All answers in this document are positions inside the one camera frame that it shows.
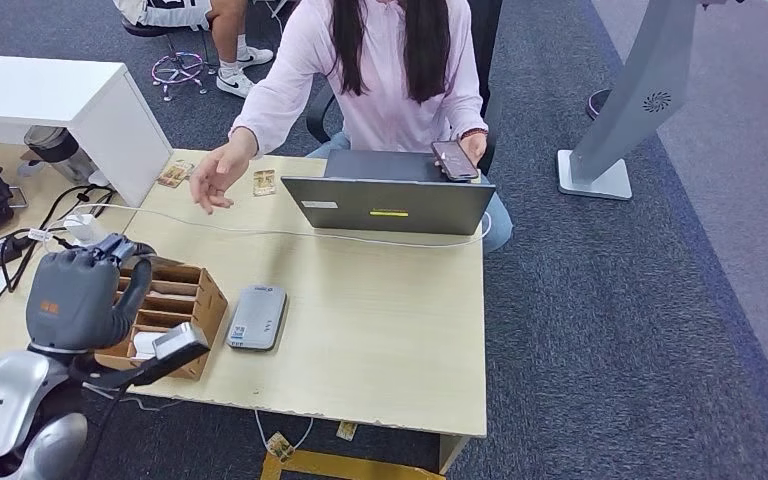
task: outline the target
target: robotic arm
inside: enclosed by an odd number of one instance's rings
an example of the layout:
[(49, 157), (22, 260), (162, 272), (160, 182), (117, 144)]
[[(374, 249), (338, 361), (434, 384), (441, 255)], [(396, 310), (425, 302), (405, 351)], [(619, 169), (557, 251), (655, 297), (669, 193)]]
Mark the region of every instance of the robotic arm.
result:
[[(146, 385), (208, 351), (204, 333), (182, 324), (155, 341), (155, 357), (116, 371), (93, 351), (124, 340), (151, 284), (154, 250), (113, 234), (101, 243), (43, 258), (28, 297), (27, 351), (0, 359), (0, 478), (65, 478), (84, 448), (84, 382), (102, 388)], [(131, 282), (114, 304), (123, 262)]]

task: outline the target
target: white sneaker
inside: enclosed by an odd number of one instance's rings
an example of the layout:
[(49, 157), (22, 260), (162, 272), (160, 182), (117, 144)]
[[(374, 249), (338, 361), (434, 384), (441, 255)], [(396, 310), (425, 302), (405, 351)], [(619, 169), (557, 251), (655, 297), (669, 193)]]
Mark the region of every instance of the white sneaker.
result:
[(263, 50), (254, 47), (246, 47), (245, 52), (237, 52), (237, 62), (240, 68), (248, 68), (255, 65), (263, 65), (275, 56), (271, 50)]
[(247, 77), (242, 70), (226, 77), (223, 77), (221, 72), (219, 75), (216, 75), (216, 88), (223, 92), (232, 93), (238, 97), (246, 98), (253, 86), (254, 82), (249, 80), (249, 77)]

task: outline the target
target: gray power bank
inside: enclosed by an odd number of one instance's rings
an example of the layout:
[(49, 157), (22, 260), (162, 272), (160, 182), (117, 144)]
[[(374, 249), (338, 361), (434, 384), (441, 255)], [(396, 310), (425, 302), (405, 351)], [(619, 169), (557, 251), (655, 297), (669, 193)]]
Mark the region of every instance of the gray power bank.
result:
[(268, 351), (275, 347), (287, 294), (274, 285), (252, 285), (240, 294), (226, 342), (233, 348)]

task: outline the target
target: phone case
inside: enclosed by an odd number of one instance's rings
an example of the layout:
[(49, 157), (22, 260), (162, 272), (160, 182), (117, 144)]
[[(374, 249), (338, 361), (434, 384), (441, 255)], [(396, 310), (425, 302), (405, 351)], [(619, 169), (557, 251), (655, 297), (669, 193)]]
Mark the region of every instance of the phone case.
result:
[(449, 180), (466, 182), (478, 178), (478, 170), (469, 161), (469, 157), (457, 141), (434, 142), (431, 144), (431, 149)]

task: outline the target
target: white cable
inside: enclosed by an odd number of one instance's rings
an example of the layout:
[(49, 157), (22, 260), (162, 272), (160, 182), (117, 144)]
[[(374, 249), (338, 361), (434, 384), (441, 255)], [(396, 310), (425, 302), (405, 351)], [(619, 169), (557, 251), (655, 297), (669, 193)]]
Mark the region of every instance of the white cable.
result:
[[(170, 220), (174, 220), (179, 223), (183, 223), (185, 225), (191, 225), (194, 227), (205, 227), (205, 228), (213, 228), (215, 230), (221, 230), (224, 232), (233, 232), (233, 233), (248, 233), (252, 235), (295, 235), (299, 237), (312, 237), (312, 238), (333, 238), (337, 240), (348, 240), (353, 242), (361, 242), (361, 243), (371, 243), (375, 245), (387, 245), (391, 247), (408, 247), (408, 248), (453, 248), (453, 247), (465, 247), (467, 245), (472, 245), (473, 243), (479, 242), (484, 239), (484, 237), (487, 236), (488, 233), (490, 233), (490, 229), (493, 228), (493, 217), (490, 216), (489, 213), (484, 212), (484, 216), (487, 217), (487, 230), (484, 230), (481, 233), (480, 237), (473, 238), (470, 240), (467, 240), (465, 242), (458, 242), (458, 243), (447, 243), (442, 245), (425, 245), (425, 244), (418, 244), (418, 243), (399, 243), (399, 242), (388, 242), (385, 240), (370, 240), (366, 238), (358, 238), (358, 237), (348, 237), (344, 235), (328, 235), (328, 234), (322, 234), (322, 233), (305, 233), (305, 232), (290, 232), (286, 230), (256, 230), (251, 228), (228, 228), (228, 227), (221, 227), (218, 225), (210, 225), (207, 223), (198, 223), (198, 222), (191, 222), (188, 220), (183, 220), (178, 217), (169, 215), (168, 213), (158, 212), (155, 210), (148, 210), (145, 208), (138, 208), (138, 207), (125, 207), (123, 205), (108, 205), (108, 204), (100, 204), (100, 203), (85, 203), (83, 205), (78, 205), (72, 210), (69, 211), (69, 214), (72, 212), (86, 209), (86, 208), (93, 208), (100, 205), (104, 205), (107, 208), (118, 208), (121, 210), (130, 210), (134, 212), (145, 212), (145, 213), (151, 213), (153, 215), (159, 215), (161, 217), (166, 217)], [(45, 227), (45, 233), (46, 237), (48, 237), (48, 231), (52, 228), (55, 228), (57, 226), (60, 226), (59, 224), (63, 223), (63, 220), (55, 220), (54, 222), (50, 223), (48, 226)], [(45, 247), (45, 250), (47, 252), (51, 252), (48, 249), (47, 242), (43, 242), (43, 246)]]
[[(263, 440), (263, 448), (269, 450), (269, 443), (266, 441), (266, 435), (263, 434), (263, 426), (260, 424), (260, 415), (257, 414), (257, 410), (254, 411), (254, 419), (257, 421), (257, 429), (260, 431), (260, 439)], [(310, 418), (310, 424), (307, 426), (307, 431), (302, 435), (302, 439), (299, 443), (293, 445), (294, 450), (298, 450), (302, 446), (302, 443), (307, 439), (310, 429), (313, 428), (313, 417)]]
[[(96, 387), (95, 385), (90, 385), (89, 383), (85, 383), (84, 384), (84, 388), (86, 388), (87, 390), (89, 390), (89, 391), (91, 391), (93, 393), (101, 395), (102, 397), (104, 397), (104, 398), (106, 398), (108, 400), (113, 400), (113, 395), (110, 395), (109, 393), (107, 393), (104, 390)], [(146, 407), (145, 405), (143, 405), (142, 400), (140, 400), (139, 398), (136, 398), (136, 397), (123, 398), (123, 399), (119, 400), (119, 402), (120, 403), (123, 403), (123, 402), (137, 402), (137, 406), (139, 406), (140, 410), (142, 410), (144, 412), (159, 412), (159, 411), (163, 410), (164, 408), (174, 407), (175, 405), (178, 405), (179, 403), (183, 402), (183, 400), (176, 400), (174, 402), (169, 402), (169, 403), (167, 403), (165, 405), (161, 405), (159, 407)]]

